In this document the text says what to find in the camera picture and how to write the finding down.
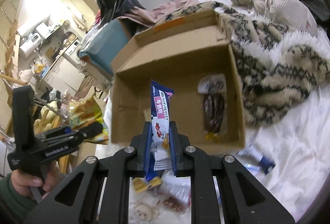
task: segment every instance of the pink label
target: pink label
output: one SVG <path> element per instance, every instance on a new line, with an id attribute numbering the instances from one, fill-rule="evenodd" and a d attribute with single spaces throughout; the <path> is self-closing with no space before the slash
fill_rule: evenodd
<path id="1" fill-rule="evenodd" d="M 154 97 L 153 99 L 155 101 L 155 107 L 156 107 L 156 111 L 157 111 L 157 118 L 158 119 L 165 119 L 164 108 L 163 108 L 161 97 Z"/>

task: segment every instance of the human hand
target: human hand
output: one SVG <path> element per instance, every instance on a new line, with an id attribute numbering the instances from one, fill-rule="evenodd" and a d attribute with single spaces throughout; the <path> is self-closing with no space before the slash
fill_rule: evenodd
<path id="1" fill-rule="evenodd" d="M 32 176 L 20 170 L 15 170 L 12 172 L 11 180 L 14 189 L 20 195 L 28 198 L 33 198 L 32 192 L 29 187 L 42 187 L 44 191 L 46 191 L 46 193 L 42 197 L 44 198 L 60 182 L 58 175 L 59 172 L 55 165 L 51 165 L 45 183 L 42 182 L 41 178 Z"/>

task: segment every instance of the yellow wrapper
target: yellow wrapper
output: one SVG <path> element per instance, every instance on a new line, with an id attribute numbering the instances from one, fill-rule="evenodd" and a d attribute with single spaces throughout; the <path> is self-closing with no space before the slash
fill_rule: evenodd
<path id="1" fill-rule="evenodd" d="M 72 130 L 86 127 L 91 123 L 99 122 L 103 125 L 103 132 L 85 141 L 104 144 L 109 140 L 109 129 L 105 124 L 100 106 L 91 97 L 85 102 L 71 100 L 69 104 L 69 124 Z"/>

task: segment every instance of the person's arm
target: person's arm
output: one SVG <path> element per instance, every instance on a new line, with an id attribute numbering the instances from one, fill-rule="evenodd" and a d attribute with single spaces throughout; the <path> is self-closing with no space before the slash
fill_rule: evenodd
<path id="1" fill-rule="evenodd" d="M 22 171 L 15 170 L 7 177 L 0 180 L 0 196 L 5 206 L 14 214 L 13 217 L 20 222 L 37 205 L 32 200 L 29 187 L 43 187 L 47 192 L 51 191 L 59 183 L 59 175 L 54 166 L 47 174 L 45 183 L 38 177 L 31 176 Z"/>

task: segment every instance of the green sleeve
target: green sleeve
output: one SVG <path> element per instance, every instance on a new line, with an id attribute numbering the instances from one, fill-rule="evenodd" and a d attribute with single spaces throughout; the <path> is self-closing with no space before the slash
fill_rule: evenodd
<path id="1" fill-rule="evenodd" d="M 17 218 L 21 220 L 37 205 L 35 201 L 21 196 L 14 189 L 11 174 L 0 180 L 0 195 Z"/>

